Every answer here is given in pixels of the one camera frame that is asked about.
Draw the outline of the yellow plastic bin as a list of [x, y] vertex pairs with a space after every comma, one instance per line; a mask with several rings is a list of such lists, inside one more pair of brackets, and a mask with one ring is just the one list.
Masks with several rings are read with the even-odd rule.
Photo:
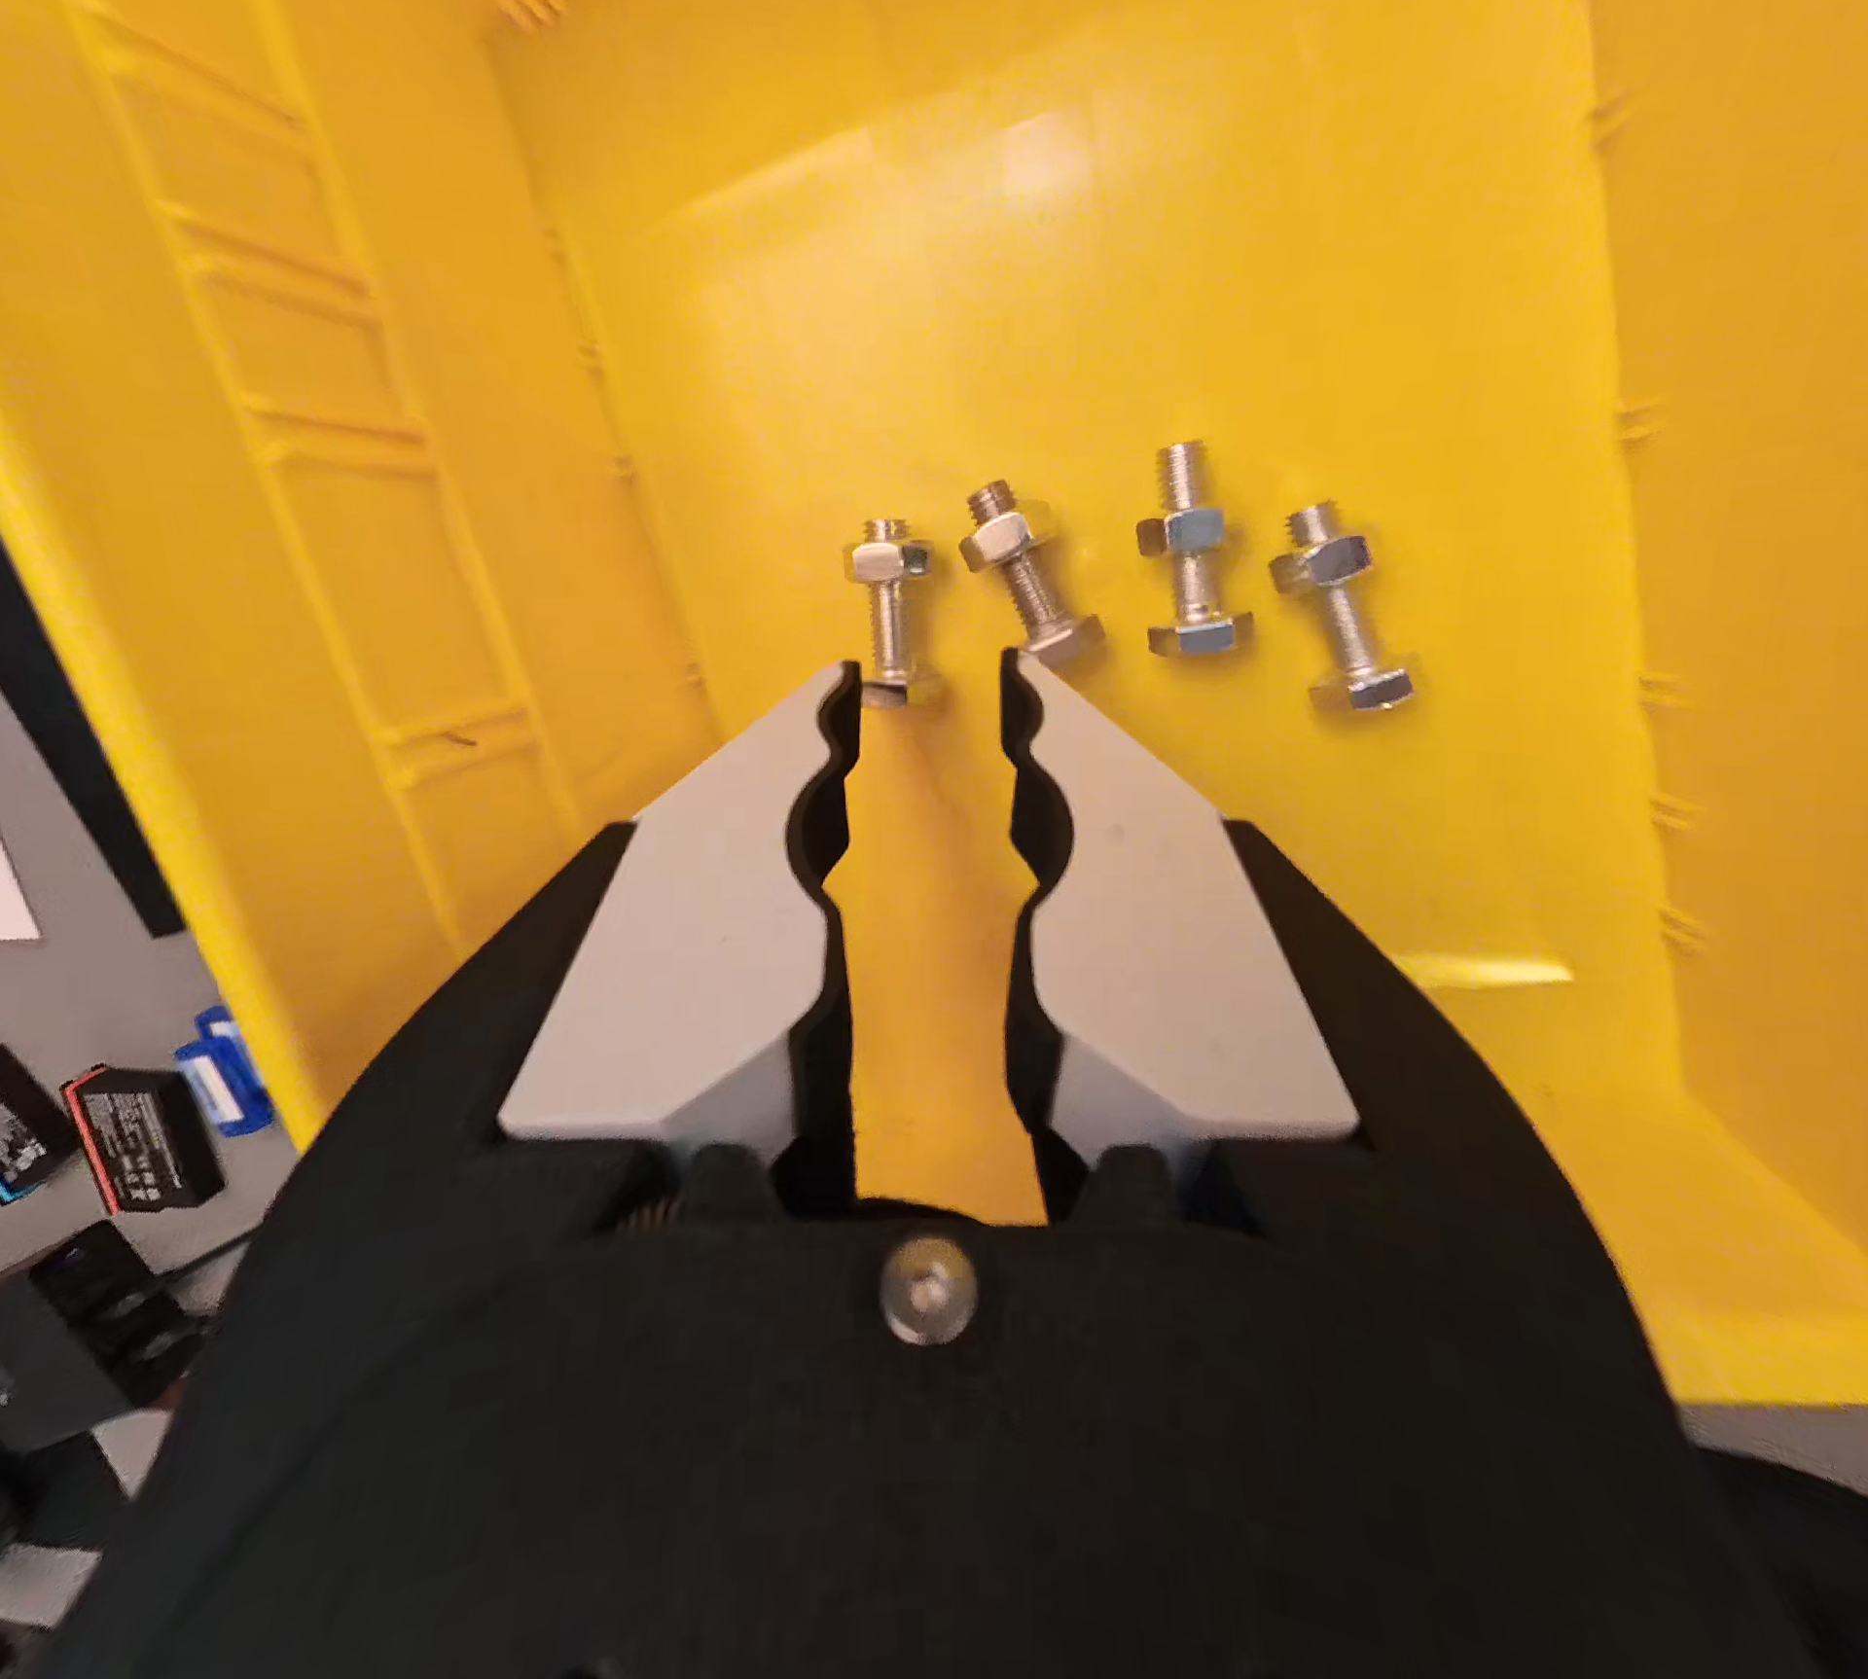
[[[1245, 647], [1163, 660], [1201, 439]], [[875, 1194], [1036, 1212], [1006, 478], [1087, 700], [1566, 1166], [1680, 1402], [1863, 1407], [1863, 0], [4, 0], [4, 542], [301, 1143], [575, 850], [861, 647]], [[1313, 706], [1287, 515], [1392, 710]]]

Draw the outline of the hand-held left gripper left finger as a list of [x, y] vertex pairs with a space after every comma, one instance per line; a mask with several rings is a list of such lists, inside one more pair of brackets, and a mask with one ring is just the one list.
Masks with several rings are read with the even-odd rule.
[[793, 1213], [855, 1203], [848, 850], [861, 678], [806, 678], [625, 827], [501, 1103], [516, 1140], [742, 1148]]

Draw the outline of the black device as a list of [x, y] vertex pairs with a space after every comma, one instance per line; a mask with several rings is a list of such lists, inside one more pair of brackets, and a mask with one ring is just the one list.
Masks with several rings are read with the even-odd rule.
[[130, 1407], [154, 1407], [188, 1374], [204, 1340], [170, 1281], [122, 1230], [89, 1222], [22, 1266], [58, 1335]]

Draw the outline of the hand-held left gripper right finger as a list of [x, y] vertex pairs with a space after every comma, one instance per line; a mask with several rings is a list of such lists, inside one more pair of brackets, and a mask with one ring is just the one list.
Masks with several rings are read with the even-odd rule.
[[1006, 1088], [1046, 1220], [1145, 1148], [1185, 1188], [1223, 1140], [1336, 1143], [1356, 1109], [1229, 821], [1059, 673], [997, 665], [1013, 926]]

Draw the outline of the black battery blue edge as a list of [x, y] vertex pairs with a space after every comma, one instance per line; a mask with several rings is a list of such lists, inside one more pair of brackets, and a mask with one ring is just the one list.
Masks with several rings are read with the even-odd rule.
[[26, 1199], [76, 1156], [63, 1106], [2, 1045], [2, 1203]]

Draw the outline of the black fabric seat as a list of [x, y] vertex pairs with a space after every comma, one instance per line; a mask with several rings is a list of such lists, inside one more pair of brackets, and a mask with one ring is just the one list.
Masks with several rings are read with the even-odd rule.
[[1827, 1677], [1865, 1677], [1865, 1494], [1809, 1471], [1695, 1447]]

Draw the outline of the black battery red edge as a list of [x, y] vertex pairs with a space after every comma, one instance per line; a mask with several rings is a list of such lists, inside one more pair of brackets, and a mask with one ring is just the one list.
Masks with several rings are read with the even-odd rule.
[[201, 1208], [225, 1190], [212, 1129], [174, 1064], [91, 1064], [58, 1098], [107, 1217]]

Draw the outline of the silver hex bolt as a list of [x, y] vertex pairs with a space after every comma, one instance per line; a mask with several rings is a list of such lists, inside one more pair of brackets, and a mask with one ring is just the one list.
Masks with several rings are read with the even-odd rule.
[[[1201, 439], [1173, 442], [1155, 451], [1155, 496], [1156, 507], [1147, 519], [1201, 504], [1219, 506], [1210, 498], [1209, 453]], [[1223, 595], [1229, 542], [1231, 527], [1227, 520], [1227, 545], [1217, 552], [1150, 557], [1163, 561], [1173, 581], [1173, 616], [1150, 625], [1150, 651], [1155, 656], [1210, 660], [1245, 647], [1251, 637], [1251, 616], [1231, 611]]]
[[[868, 519], [857, 542], [861, 539], [924, 542], [911, 530], [905, 519]], [[900, 584], [861, 584], [869, 601], [869, 669], [861, 678], [861, 709], [868, 710], [932, 706], [945, 692], [940, 673], [927, 665], [916, 619], [918, 587], [932, 577], [932, 573], [904, 581]]]
[[[1350, 528], [1342, 524], [1333, 501], [1301, 506], [1287, 515], [1287, 550], [1317, 545], [1339, 530]], [[1401, 709], [1417, 699], [1413, 669], [1386, 649], [1368, 616], [1362, 581], [1369, 570], [1336, 593], [1318, 599], [1285, 595], [1317, 614], [1330, 647], [1330, 673], [1310, 688], [1313, 706], [1322, 710], [1376, 714]]]
[[1024, 629], [1022, 649], [1038, 665], [1056, 669], [1092, 655], [1102, 645], [1102, 623], [1099, 616], [1078, 614], [1063, 599], [1046, 564], [1046, 547], [1051, 542], [1055, 536], [1008, 570], [986, 570], [977, 575], [996, 577], [1010, 599]]

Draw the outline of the blue white small pack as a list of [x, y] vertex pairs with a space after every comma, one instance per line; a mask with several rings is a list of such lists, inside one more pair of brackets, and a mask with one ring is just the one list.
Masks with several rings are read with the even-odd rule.
[[201, 1117], [221, 1140], [276, 1124], [276, 1106], [225, 1003], [218, 1002], [195, 1017], [192, 1040], [174, 1047], [174, 1067], [189, 1086]]

